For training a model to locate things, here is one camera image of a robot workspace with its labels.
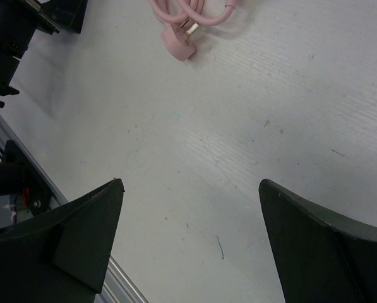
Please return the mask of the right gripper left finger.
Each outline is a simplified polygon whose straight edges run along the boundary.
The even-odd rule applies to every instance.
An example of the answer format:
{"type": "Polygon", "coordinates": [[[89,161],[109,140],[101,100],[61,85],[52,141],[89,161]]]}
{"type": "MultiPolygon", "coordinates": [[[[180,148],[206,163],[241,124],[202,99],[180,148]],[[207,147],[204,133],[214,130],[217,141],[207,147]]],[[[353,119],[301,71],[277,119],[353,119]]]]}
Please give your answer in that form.
{"type": "Polygon", "coordinates": [[[123,204],[122,180],[0,229],[0,302],[93,302],[123,204]]]}

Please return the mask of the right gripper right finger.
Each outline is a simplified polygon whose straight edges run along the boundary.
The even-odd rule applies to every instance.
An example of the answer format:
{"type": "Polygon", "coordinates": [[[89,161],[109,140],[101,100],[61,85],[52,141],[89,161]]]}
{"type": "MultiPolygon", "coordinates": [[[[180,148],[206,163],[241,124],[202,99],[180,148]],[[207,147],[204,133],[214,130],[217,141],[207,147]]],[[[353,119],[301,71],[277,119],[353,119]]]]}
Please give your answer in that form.
{"type": "Polygon", "coordinates": [[[259,195],[286,302],[377,302],[377,227],[268,179],[259,195]]]}

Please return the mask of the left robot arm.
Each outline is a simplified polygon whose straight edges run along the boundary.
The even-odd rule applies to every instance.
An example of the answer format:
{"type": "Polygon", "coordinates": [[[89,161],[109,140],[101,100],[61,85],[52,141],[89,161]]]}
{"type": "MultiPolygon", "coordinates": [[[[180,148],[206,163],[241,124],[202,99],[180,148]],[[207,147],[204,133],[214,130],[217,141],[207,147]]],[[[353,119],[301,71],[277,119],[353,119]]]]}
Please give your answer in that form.
{"type": "Polygon", "coordinates": [[[87,3],[0,0],[0,96],[20,93],[10,83],[34,33],[52,35],[62,29],[81,33],[87,3]]]}

